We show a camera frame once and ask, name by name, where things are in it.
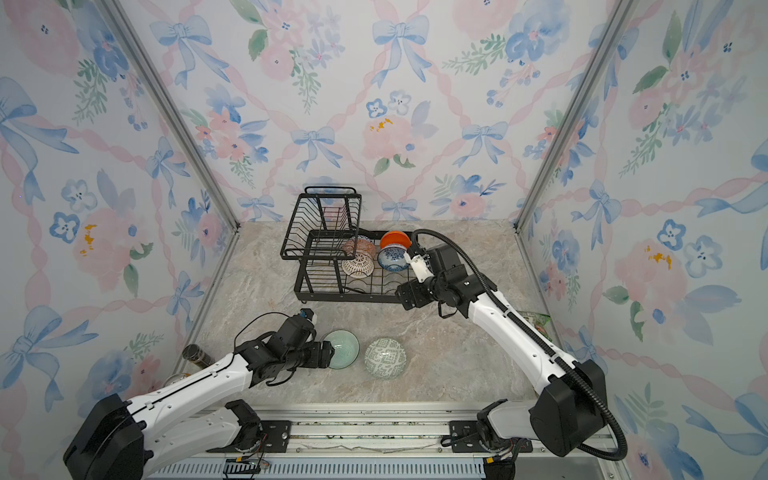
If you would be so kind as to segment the blue floral bowl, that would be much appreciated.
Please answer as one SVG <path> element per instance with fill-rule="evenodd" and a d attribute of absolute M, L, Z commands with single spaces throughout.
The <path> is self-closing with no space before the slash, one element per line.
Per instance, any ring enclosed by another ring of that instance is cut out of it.
<path fill-rule="evenodd" d="M 379 266 L 388 272 L 401 272 L 409 268 L 405 258 L 407 248 L 400 244 L 390 244 L 381 248 L 377 255 Z"/>

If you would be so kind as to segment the pale green bowl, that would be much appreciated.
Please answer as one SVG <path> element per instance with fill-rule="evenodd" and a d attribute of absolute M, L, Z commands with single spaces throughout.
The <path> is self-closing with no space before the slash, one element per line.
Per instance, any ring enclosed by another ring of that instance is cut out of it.
<path fill-rule="evenodd" d="M 360 343 L 357 337 L 348 330 L 335 330 L 324 337 L 324 341 L 331 344 L 334 354 L 330 360 L 329 368 L 342 370 L 351 366 L 360 352 Z"/>

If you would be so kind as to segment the orange bowl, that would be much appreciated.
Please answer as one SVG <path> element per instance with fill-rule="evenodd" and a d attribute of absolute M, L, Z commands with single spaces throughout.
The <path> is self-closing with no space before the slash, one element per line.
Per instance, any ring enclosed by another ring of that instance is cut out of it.
<path fill-rule="evenodd" d="M 411 239 L 405 232 L 396 230 L 385 233 L 379 241 L 379 247 L 381 249 L 390 245 L 400 245 L 404 248 L 408 248 L 411 244 Z"/>

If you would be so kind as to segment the white patterned bowl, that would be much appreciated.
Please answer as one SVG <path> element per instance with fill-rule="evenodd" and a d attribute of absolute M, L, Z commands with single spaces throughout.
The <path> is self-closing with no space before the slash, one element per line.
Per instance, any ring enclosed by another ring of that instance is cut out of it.
<path fill-rule="evenodd" d="M 364 279 L 371 276 L 374 272 L 374 262 L 367 253 L 357 253 L 354 259 L 347 259 L 341 262 L 344 273 L 352 279 Z"/>

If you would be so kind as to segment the red patterned bowl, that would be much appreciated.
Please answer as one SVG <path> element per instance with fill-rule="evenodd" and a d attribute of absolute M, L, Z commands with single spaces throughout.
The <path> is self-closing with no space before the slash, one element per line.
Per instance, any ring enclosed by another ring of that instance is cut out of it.
<path fill-rule="evenodd" d="M 375 243 L 366 236 L 357 236 L 346 240 L 342 245 L 342 251 L 347 255 L 365 254 L 371 259 L 375 259 L 377 256 Z"/>

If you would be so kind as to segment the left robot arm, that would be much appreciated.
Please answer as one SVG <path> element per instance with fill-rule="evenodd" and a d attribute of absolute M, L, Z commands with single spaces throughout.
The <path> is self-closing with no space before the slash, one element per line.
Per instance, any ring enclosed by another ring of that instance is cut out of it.
<path fill-rule="evenodd" d="M 99 400 L 63 455 L 74 479 L 145 479 L 209 450 L 252 455 L 269 435 L 236 394 L 278 385 L 281 372 L 325 369 L 334 356 L 316 338 L 309 309 L 280 328 L 245 341 L 211 366 L 170 386 L 124 400 Z"/>

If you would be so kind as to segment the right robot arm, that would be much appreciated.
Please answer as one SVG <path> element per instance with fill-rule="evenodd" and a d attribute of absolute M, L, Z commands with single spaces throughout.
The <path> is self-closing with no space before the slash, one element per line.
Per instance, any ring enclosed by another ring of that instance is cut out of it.
<path fill-rule="evenodd" d="M 528 438 L 559 457 L 574 450 L 605 460 L 623 457 L 624 442 L 614 450 L 587 442 L 604 427 L 618 428 L 607 406 L 605 376 L 595 362 L 575 359 L 539 333 L 462 250 L 414 244 L 405 260 L 415 275 L 396 290 L 405 309 L 431 303 L 454 309 L 490 335 L 534 387 L 537 398 L 529 407 L 501 399 L 478 413 L 476 428 L 486 448 L 501 450 Z"/>

